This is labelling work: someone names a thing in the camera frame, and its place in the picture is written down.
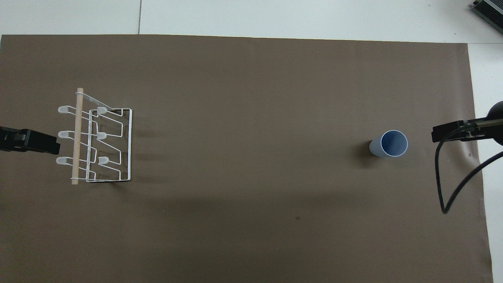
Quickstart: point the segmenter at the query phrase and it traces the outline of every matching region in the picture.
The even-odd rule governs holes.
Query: brown mat
[[[77,87],[133,109],[127,183],[0,152],[4,282],[492,282],[481,176],[448,215],[435,186],[432,126],[474,118],[466,44],[4,35],[0,52],[2,126],[72,129],[56,109]],[[407,153],[370,155],[388,129]],[[441,157],[447,197],[476,144]]]

